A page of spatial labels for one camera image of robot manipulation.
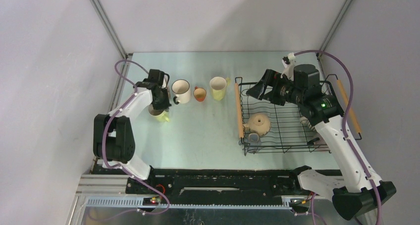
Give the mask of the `light green mug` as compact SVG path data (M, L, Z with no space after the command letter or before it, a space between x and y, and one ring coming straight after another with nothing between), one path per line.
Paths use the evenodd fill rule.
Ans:
M149 114L159 122L170 122L167 110L155 110L152 105L148 107Z

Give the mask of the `white mug black handle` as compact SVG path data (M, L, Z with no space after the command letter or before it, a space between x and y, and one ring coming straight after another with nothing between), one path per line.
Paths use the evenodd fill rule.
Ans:
M190 84L187 80L178 79L173 82L171 89L174 93L173 102L178 104L186 104L191 99Z

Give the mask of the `beige round speckled mug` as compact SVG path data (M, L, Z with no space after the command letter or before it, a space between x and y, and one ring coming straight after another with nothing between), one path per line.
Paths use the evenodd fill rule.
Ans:
M255 113L243 124L245 130L256 133L259 136L266 135L271 129L269 117L264 113Z

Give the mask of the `small red orange cup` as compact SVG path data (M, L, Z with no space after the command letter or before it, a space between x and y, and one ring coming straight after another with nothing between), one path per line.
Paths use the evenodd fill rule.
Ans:
M203 102L207 96L207 91L202 87L195 87L193 95L198 102Z

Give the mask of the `yellow green faceted mug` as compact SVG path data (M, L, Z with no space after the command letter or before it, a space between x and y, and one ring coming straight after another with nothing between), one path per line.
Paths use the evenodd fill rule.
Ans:
M214 77L210 80L210 93L214 100L221 101L226 94L227 87L231 79L229 77L223 78L220 76Z

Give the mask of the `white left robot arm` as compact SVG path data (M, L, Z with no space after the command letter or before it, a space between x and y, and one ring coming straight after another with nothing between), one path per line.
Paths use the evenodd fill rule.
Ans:
M126 102L107 114L94 118L93 153L107 168L122 168L139 178L137 186L144 193L152 193L157 181L150 176L152 167L135 154L136 143L131 121L143 110L167 112L171 106L168 81L170 76L151 69L148 77L133 86Z

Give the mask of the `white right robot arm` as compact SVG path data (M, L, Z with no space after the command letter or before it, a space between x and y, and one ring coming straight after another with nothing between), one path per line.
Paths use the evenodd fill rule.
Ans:
M332 153L343 176L343 182L318 173L310 167L299 167L288 180L294 194L305 190L330 200L338 214L351 220L372 210L381 210L396 187L382 178L368 163L356 139L347 128L346 114L333 94L322 91L319 71L311 64L293 69L293 78L267 69L246 96L266 100L274 105L295 104L301 115L321 136Z

